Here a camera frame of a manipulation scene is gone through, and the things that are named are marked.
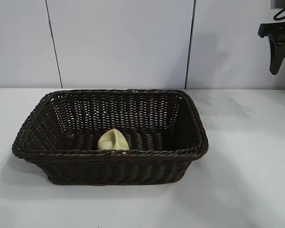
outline woven wicker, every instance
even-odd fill
[[[116,128],[130,150],[97,150]],[[208,140],[191,98],[179,90],[69,90],[45,95],[12,146],[55,184],[148,185],[180,180]]]

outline wicker basket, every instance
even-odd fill
[[[116,128],[130,150],[97,150]],[[45,95],[12,146],[55,184],[148,185],[180,180],[208,140],[191,98],[179,90],[69,90]]]

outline yellow object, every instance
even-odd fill
[[[117,129],[111,129],[104,133],[98,141],[98,149],[101,150],[128,150],[129,145],[123,134]]]

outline white wall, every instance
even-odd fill
[[[64,87],[184,88],[193,0],[48,0]]]
[[[261,23],[274,22],[269,0],[197,0],[188,88],[285,88],[285,59],[269,72]]]
[[[0,87],[60,87],[44,0],[0,0]]]

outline white tabletop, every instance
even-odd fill
[[[187,90],[209,152],[180,182],[58,186],[11,145],[55,89],[0,89],[0,228],[285,228],[285,91]]]

